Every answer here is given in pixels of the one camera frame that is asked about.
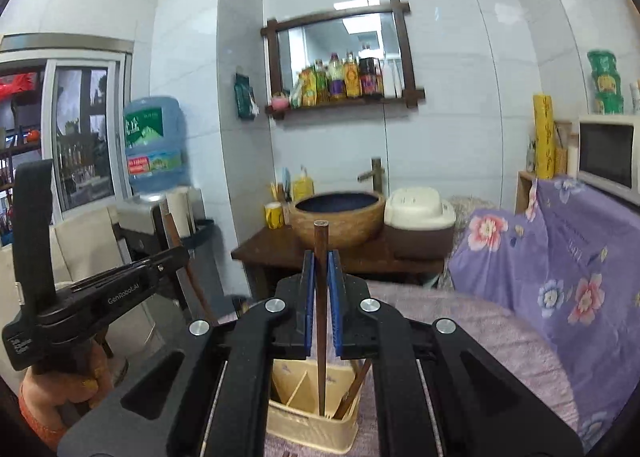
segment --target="blue gripper pad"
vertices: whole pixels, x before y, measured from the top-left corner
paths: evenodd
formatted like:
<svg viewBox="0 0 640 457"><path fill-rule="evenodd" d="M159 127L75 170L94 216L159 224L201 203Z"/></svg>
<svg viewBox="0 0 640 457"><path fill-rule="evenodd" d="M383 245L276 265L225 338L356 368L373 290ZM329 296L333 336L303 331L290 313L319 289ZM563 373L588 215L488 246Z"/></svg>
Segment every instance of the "blue gripper pad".
<svg viewBox="0 0 640 457"><path fill-rule="evenodd" d="M305 312L305 350L306 355L311 355L311 342L314 330L314 294L316 291L316 257L311 253L310 263L305 264L306 274L306 312Z"/></svg>
<svg viewBox="0 0 640 457"><path fill-rule="evenodd" d="M340 312L340 290L338 286L344 286L342 272L337 267L337 257L335 251L329 251L327 263L326 284L329 288L329 299L331 303L331 325L334 332L335 355L342 356L342 314Z"/></svg>

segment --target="water bottle label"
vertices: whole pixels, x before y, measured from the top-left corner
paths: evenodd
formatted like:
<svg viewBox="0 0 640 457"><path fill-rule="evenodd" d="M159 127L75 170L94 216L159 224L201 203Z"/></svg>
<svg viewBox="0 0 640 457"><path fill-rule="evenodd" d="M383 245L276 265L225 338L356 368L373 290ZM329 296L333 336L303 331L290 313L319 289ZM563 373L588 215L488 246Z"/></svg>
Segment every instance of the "water bottle label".
<svg viewBox="0 0 640 457"><path fill-rule="evenodd" d="M149 144L164 137L162 108L146 108L124 117L127 148Z"/></svg>
<svg viewBox="0 0 640 457"><path fill-rule="evenodd" d="M154 152L146 155L127 157L129 175L171 170L182 165L182 156L179 151Z"/></svg>

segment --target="wooden bowl sink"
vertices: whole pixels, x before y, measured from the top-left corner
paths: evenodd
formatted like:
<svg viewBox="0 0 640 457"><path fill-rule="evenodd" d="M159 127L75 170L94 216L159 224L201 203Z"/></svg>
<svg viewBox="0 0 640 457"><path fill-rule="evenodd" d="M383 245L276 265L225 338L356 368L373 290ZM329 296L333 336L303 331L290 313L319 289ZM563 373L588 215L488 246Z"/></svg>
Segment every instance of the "wooden bowl sink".
<svg viewBox="0 0 640 457"><path fill-rule="evenodd" d="M363 244L382 227L385 197L372 192L319 193L292 204L293 231L306 247L314 245L314 222L329 222L329 249Z"/></svg>

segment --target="red bag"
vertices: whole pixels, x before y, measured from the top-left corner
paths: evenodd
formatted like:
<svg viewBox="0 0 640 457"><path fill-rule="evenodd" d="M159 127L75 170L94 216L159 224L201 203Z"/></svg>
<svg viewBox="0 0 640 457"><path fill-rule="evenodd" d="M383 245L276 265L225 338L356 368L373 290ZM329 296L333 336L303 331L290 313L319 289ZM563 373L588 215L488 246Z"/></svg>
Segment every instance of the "red bag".
<svg viewBox="0 0 640 457"><path fill-rule="evenodd" d="M16 74L14 80L11 83L3 84L0 82L0 100L4 100L16 94L18 92L24 92L26 90L33 90L33 77L35 74Z"/></svg>

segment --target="purple floral cloth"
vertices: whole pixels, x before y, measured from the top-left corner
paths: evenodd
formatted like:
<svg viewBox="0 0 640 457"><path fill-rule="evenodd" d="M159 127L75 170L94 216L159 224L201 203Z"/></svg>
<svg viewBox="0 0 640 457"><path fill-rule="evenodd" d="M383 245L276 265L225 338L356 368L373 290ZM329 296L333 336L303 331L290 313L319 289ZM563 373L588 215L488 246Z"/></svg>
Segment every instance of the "purple floral cloth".
<svg viewBox="0 0 640 457"><path fill-rule="evenodd" d="M474 213L456 291L498 303L555 350L591 448L640 379L640 217L573 179L538 180L524 215Z"/></svg>

